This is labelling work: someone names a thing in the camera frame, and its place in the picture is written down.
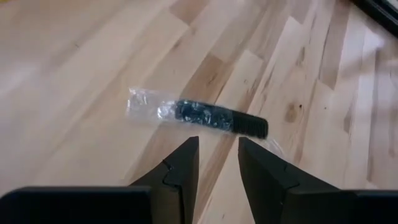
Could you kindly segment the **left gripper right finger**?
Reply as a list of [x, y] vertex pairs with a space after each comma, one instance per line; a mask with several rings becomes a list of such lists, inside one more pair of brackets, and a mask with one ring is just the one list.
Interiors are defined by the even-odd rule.
[[256, 224], [398, 224], [398, 190], [342, 190], [239, 138], [241, 178]]

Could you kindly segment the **black aluminium table frame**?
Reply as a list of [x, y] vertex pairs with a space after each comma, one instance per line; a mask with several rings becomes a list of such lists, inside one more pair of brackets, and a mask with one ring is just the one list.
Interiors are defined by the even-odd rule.
[[398, 39], [398, 0], [350, 0]]

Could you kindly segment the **plastic wrapped black comb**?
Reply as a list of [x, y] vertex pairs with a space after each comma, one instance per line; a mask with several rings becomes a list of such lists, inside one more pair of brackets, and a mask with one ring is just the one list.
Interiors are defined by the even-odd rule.
[[279, 157], [284, 156], [284, 151], [276, 140], [269, 137], [269, 123], [266, 119], [224, 106], [132, 87], [129, 89], [126, 113], [138, 121], [183, 123], [255, 138], [270, 152]]

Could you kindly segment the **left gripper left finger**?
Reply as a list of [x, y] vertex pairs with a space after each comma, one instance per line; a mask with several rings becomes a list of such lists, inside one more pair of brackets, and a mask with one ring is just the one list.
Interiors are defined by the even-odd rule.
[[0, 224], [192, 224], [199, 138], [127, 186], [23, 187], [0, 198]]

